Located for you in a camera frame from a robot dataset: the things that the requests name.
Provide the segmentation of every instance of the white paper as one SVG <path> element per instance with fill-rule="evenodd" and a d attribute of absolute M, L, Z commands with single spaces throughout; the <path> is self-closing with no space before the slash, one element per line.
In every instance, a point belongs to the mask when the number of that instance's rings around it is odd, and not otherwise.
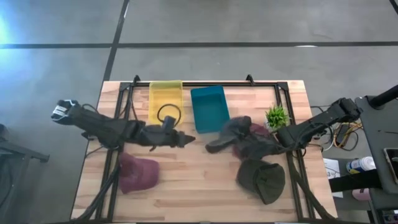
<path fill-rule="evenodd" d="M 323 159 L 325 163 L 326 173 L 328 174 L 328 179 L 333 179 L 340 177 L 340 169 L 338 167 L 338 161 L 335 159 Z M 343 198 L 342 192 L 332 193 L 334 197 Z"/>

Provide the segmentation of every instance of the small potted plant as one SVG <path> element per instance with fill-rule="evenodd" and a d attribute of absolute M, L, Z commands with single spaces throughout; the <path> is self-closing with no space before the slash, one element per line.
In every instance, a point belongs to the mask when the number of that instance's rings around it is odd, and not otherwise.
<path fill-rule="evenodd" d="M 289 122 L 289 116 L 285 113 L 283 106 L 273 106 L 266 112 L 265 125 L 269 131 L 276 131 L 286 126 Z"/>

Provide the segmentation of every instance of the spray can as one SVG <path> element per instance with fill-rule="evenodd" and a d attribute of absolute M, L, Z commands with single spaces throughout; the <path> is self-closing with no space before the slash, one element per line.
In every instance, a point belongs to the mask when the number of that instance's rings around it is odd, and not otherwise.
<path fill-rule="evenodd" d="M 364 157 L 362 159 L 356 159 L 347 163 L 347 171 L 350 174 L 358 174 L 360 172 L 375 169 L 373 158 L 371 156 Z"/>

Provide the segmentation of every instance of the maroon cap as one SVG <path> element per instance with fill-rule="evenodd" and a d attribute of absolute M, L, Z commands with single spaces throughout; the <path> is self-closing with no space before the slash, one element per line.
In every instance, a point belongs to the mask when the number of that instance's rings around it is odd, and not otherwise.
<path fill-rule="evenodd" d="M 159 163 L 150 159 L 138 159 L 125 152 L 119 155 L 119 188 L 124 194 L 133 190 L 155 187 L 159 180 Z"/>

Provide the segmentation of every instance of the baseball cap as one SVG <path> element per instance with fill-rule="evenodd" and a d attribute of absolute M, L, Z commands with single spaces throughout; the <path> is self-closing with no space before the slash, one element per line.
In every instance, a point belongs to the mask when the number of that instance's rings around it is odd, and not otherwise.
<path fill-rule="evenodd" d="M 138 159 L 128 153 L 119 155 L 119 188 L 122 193 L 155 187 L 159 180 L 159 163 L 150 159 Z"/>
<path fill-rule="evenodd" d="M 264 204 L 275 202 L 285 187 L 285 171 L 279 164 L 247 159 L 236 178 L 245 189 L 257 193 Z"/>

